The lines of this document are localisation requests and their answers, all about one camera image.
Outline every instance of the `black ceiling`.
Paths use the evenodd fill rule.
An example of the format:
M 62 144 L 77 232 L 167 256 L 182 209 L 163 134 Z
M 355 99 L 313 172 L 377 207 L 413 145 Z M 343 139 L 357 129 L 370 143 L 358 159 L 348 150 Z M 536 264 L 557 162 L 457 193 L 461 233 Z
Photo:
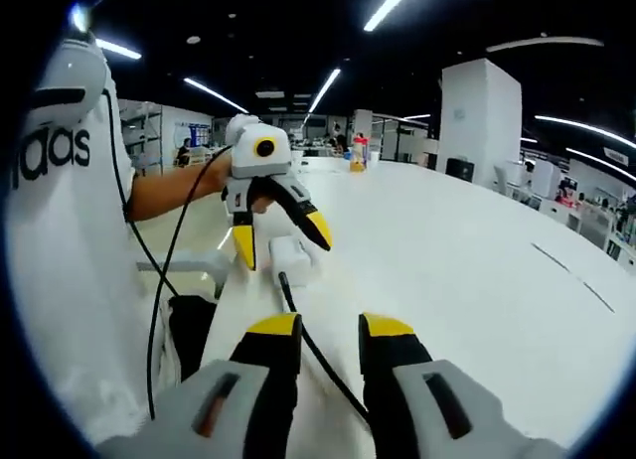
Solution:
M 376 31 L 364 32 L 384 1 L 105 0 L 93 12 L 93 29 L 143 54 L 139 62 L 109 58 L 120 97 L 216 116 L 236 111 L 185 85 L 184 77 L 250 112 L 268 113 L 272 105 L 294 112 L 302 111 L 293 105 L 294 93 L 314 95 L 340 68 L 316 112 L 434 114 L 441 70 L 484 57 L 489 46 L 542 32 L 597 39 L 604 47 L 540 45 L 488 58 L 521 82 L 525 135 L 539 139 L 542 149 L 563 154 L 574 147 L 607 159 L 601 145 L 611 145 L 631 155 L 626 170 L 636 175 L 628 146 L 534 120 L 535 114 L 569 118 L 634 139 L 632 0 L 403 0 Z M 193 35 L 201 43 L 187 45 Z M 274 89 L 286 98 L 255 95 Z

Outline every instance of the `white pillar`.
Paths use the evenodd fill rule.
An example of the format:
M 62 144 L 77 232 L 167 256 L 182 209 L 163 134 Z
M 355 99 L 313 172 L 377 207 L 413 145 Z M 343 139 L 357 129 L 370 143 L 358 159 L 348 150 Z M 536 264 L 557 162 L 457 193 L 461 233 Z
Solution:
M 437 171 L 463 157 L 475 164 L 473 183 L 491 189 L 494 167 L 519 160 L 521 129 L 518 81 L 486 59 L 443 70 Z
M 371 139 L 371 123 L 373 119 L 374 114 L 372 111 L 357 109 L 354 112 L 354 132 L 351 133 L 351 139 L 354 139 L 358 133 L 362 133 L 365 138 Z

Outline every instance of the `white table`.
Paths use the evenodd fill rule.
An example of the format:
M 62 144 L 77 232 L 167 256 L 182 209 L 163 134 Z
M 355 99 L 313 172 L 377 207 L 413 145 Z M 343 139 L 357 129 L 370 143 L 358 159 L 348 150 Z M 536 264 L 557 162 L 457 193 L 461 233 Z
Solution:
M 575 232 L 486 189 L 412 165 L 381 162 L 354 174 L 343 160 L 308 161 L 300 178 L 334 247 L 312 249 L 321 274 L 294 295 L 354 393 L 362 397 L 357 316 L 392 315 L 434 358 L 496 393 L 522 432 L 570 446 L 634 354 L 635 279 Z M 293 231 L 277 206 L 257 219 L 259 269 L 268 264 L 266 241 Z M 251 324 L 280 311 L 267 272 L 236 260 L 204 363 L 228 358 Z M 370 436 L 307 350 L 288 457 L 370 457 Z

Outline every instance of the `hand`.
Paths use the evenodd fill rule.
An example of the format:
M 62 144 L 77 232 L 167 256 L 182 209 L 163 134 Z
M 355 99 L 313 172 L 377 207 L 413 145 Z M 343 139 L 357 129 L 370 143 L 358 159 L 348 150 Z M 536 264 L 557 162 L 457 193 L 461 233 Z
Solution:
M 232 172 L 232 150 L 229 149 L 219 156 L 206 173 L 206 181 L 218 186 L 217 191 L 222 191 L 228 183 L 228 177 Z M 258 198 L 251 205 L 251 210 L 257 214 L 265 214 L 273 199 L 263 197 Z

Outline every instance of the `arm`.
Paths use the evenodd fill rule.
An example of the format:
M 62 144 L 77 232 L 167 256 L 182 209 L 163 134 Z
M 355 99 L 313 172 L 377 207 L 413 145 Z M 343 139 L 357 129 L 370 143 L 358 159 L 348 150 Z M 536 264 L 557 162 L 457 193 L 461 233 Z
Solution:
M 230 153 L 225 153 L 212 163 L 199 183 L 193 201 L 223 190 L 231 160 Z M 204 167 L 205 165 L 188 166 L 163 176 L 135 178 L 128 218 L 131 221 L 146 221 L 183 206 Z

